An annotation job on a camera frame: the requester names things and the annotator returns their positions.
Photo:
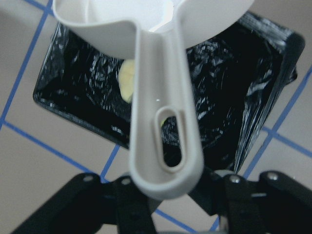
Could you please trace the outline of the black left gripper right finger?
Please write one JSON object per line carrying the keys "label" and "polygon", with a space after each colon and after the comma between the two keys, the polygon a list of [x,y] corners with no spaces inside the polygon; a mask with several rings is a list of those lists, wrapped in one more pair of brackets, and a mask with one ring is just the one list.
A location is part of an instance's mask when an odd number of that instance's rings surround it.
{"label": "black left gripper right finger", "polygon": [[312,192],[278,171],[258,181],[204,170],[190,197],[208,215],[219,217],[216,234],[310,234]]}

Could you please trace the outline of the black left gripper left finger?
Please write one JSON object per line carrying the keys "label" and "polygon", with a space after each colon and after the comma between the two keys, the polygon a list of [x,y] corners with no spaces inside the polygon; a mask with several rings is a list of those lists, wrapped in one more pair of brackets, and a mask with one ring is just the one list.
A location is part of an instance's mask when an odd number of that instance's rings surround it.
{"label": "black left gripper left finger", "polygon": [[12,232],[95,234],[104,224],[119,234],[154,234],[149,200],[128,175],[102,183],[99,175],[74,176]]}

